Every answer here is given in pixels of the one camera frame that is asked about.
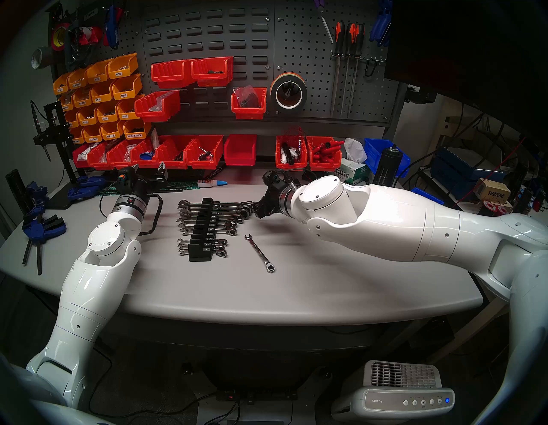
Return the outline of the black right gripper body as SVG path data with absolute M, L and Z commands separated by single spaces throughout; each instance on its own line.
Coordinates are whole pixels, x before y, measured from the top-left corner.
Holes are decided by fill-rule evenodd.
M 283 207 L 285 203 L 286 183 L 269 183 L 267 190 L 261 200 L 264 200 L 262 208 L 268 210 L 268 216 L 279 213 L 283 214 Z

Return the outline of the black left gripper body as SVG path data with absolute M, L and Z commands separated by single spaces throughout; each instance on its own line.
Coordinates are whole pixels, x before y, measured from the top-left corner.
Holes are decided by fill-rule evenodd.
M 141 199 L 149 199 L 152 194 L 165 188 L 167 188 L 167 182 L 156 182 L 156 170 L 149 178 L 139 173 L 133 177 L 133 196 Z

